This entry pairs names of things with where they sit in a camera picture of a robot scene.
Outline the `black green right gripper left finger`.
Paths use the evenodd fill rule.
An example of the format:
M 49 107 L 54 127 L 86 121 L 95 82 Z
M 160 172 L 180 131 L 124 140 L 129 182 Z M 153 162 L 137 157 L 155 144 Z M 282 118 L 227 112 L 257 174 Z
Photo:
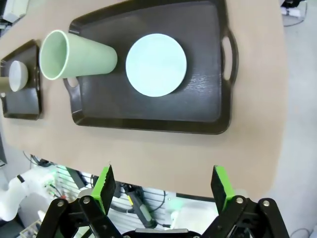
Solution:
M 90 195 L 73 202 L 53 200 L 41 224 L 42 238 L 73 238 L 80 227 L 89 227 L 97 238 L 121 238 L 109 219 L 108 211 L 115 192 L 111 166 L 104 167 Z

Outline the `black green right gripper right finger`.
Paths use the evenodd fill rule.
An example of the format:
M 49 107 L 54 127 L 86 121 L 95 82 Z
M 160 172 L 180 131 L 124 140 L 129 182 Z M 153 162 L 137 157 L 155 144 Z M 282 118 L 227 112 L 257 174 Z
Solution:
M 275 200 L 253 202 L 236 195 L 223 166 L 214 166 L 211 190 L 218 216 L 202 238 L 288 238 L 289 234 Z

